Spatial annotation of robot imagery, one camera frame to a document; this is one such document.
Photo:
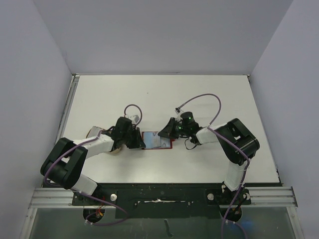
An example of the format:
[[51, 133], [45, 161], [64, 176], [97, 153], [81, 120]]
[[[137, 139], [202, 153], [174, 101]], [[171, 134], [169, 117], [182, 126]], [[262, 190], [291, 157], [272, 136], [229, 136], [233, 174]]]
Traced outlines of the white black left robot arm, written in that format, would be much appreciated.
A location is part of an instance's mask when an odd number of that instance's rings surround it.
[[119, 117], [116, 125], [109, 129], [91, 128], [91, 137], [83, 140], [60, 138], [44, 161], [40, 173], [44, 182], [48, 179], [64, 189], [84, 193], [84, 199], [91, 205], [100, 202], [102, 193], [98, 183], [82, 174], [85, 160], [101, 153], [115, 153], [123, 146], [142, 149], [138, 115]]

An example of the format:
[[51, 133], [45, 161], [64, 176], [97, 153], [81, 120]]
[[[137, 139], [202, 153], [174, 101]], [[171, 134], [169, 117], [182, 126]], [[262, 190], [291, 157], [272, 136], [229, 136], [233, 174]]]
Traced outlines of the silver VIP card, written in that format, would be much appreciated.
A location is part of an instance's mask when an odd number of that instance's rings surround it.
[[144, 132], [143, 138], [146, 149], [153, 149], [161, 146], [160, 137], [156, 131]]
[[162, 148], [170, 148], [171, 147], [171, 141], [169, 138], [160, 138], [161, 147]]

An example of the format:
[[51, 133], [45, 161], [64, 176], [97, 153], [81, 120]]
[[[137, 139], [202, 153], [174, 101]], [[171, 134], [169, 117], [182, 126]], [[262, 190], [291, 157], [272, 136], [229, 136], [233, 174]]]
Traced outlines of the red leather card holder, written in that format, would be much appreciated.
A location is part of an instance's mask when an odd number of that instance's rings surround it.
[[157, 131], [144, 131], [142, 132], [142, 139], [144, 141], [144, 150], [153, 149], [172, 149], [172, 139], [158, 136]]

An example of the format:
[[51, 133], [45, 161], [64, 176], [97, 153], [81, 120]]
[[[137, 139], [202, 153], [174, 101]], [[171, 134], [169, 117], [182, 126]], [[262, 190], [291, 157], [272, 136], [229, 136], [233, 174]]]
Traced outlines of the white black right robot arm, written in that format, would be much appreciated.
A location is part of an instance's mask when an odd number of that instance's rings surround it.
[[186, 138], [196, 146], [219, 142], [230, 161], [223, 182], [225, 189], [222, 198], [229, 204], [239, 199], [238, 189], [243, 187], [247, 166], [259, 150], [260, 143], [238, 118], [211, 128], [200, 126], [192, 112], [179, 113], [176, 118], [170, 118], [158, 135], [168, 139]]

